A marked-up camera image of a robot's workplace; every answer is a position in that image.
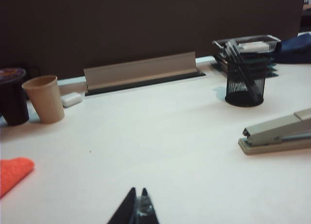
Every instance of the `eraser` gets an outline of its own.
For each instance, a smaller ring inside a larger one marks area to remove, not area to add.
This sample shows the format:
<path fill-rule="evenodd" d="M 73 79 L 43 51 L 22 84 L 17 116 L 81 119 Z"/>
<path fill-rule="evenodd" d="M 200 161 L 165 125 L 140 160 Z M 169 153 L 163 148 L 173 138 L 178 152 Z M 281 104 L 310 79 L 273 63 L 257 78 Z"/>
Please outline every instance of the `eraser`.
<path fill-rule="evenodd" d="M 77 92 L 73 92 L 73 93 L 66 94 L 66 95 L 62 96 L 61 99 L 62 99 L 64 107 L 70 107 L 70 106 L 73 106 L 77 103 L 82 102 L 83 97 L 81 94 L 79 94 Z"/>

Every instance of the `beige paper cup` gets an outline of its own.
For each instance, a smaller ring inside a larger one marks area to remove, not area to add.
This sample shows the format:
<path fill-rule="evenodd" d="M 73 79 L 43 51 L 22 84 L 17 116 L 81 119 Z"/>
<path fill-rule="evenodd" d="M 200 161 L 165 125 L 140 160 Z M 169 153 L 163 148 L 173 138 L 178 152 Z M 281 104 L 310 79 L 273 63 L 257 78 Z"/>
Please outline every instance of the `beige paper cup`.
<path fill-rule="evenodd" d="M 42 123 L 55 123 L 64 116 L 57 77 L 36 77 L 22 84 Z"/>

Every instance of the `black mesh pencil holder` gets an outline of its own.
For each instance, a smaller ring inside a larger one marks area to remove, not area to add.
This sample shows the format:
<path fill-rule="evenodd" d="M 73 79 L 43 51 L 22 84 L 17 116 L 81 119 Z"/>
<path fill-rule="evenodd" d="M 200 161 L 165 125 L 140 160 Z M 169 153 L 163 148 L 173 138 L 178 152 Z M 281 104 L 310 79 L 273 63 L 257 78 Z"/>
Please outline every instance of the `black mesh pencil holder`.
<path fill-rule="evenodd" d="M 265 75 L 267 65 L 270 62 L 271 59 L 269 57 L 266 57 L 264 63 L 262 60 L 260 63 L 256 60 L 245 60 L 243 64 L 228 61 L 228 77 L 225 100 L 234 106 L 251 107 L 260 105 L 263 102 Z M 251 76 L 253 77 L 255 84 L 261 93 L 261 98 L 257 101 L 252 99 L 238 66 L 245 66 L 245 68 L 250 71 Z"/>

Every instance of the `gray stapler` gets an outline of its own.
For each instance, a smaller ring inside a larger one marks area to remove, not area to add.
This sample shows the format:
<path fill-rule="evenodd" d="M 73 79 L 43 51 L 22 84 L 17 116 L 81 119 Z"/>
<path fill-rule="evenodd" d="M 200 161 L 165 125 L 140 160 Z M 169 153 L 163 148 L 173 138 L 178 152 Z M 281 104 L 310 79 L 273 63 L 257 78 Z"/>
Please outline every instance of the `gray stapler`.
<path fill-rule="evenodd" d="M 246 127 L 239 145 L 246 155 L 311 148 L 311 108 Z"/>

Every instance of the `clear plastic container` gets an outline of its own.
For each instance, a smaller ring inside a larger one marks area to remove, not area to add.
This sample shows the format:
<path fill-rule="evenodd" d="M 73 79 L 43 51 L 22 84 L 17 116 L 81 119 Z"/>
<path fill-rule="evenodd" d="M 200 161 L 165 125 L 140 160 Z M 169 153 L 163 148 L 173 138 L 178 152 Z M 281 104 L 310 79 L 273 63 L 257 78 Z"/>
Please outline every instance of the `clear plastic container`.
<path fill-rule="evenodd" d="M 281 40 L 272 35 L 255 35 L 240 38 L 227 38 L 213 41 L 220 49 L 220 54 L 225 50 L 225 43 L 234 39 L 239 46 L 240 53 L 268 53 L 276 49 L 276 44 Z"/>

